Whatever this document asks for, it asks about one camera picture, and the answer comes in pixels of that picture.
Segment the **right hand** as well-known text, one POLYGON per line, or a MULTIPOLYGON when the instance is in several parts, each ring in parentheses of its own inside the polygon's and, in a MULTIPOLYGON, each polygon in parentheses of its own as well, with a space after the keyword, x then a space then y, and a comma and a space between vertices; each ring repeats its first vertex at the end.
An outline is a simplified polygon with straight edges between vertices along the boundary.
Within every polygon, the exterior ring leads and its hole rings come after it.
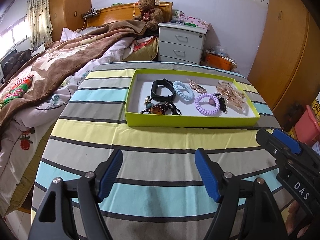
MULTIPOLYGON (((294 200, 292 202, 292 204, 290 205, 289 207, 289 215, 286 219, 286 222, 285 222, 285 226, 286 226, 286 230, 287 230, 287 233, 290 235, 291 232, 296 228, 297 226, 297 219, 296 219, 296 216, 297 216, 297 213, 298 213, 298 210, 300 208, 300 205, 299 203, 294 200)), ((310 225, 307 225, 305 226, 304 228, 302 228, 299 233, 297 234, 297 237, 296 238, 300 238, 304 235, 304 233, 308 230, 310 225)))

